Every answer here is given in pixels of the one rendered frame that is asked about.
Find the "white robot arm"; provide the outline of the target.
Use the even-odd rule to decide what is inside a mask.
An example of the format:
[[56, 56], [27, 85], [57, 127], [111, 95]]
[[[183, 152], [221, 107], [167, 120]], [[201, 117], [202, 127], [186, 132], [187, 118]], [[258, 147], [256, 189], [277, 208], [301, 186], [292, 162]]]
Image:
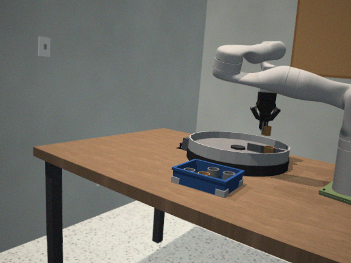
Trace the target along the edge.
[[[265, 44], [219, 47], [213, 75], [228, 82], [257, 87], [258, 92], [323, 102], [344, 110], [332, 189], [351, 197], [351, 84], [335, 82], [290, 66], [271, 65], [268, 60], [281, 59], [286, 47], [281, 41], [262, 43]], [[260, 63], [261, 72], [241, 72], [243, 58], [252, 64]]]

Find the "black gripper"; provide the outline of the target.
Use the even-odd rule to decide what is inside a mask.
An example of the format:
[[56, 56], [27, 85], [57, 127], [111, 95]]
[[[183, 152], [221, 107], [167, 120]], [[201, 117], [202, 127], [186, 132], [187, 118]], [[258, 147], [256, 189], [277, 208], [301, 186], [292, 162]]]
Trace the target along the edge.
[[[258, 92], [256, 105], [250, 108], [255, 118], [260, 121], [259, 129], [261, 131], [263, 131], [264, 126], [268, 127], [268, 122], [273, 121], [274, 118], [280, 112], [280, 109], [276, 107], [275, 102], [267, 101], [267, 100], [276, 101], [276, 97], [277, 97], [277, 93]], [[260, 112], [259, 115], [257, 113], [257, 109]], [[272, 111], [274, 112], [271, 114]]]

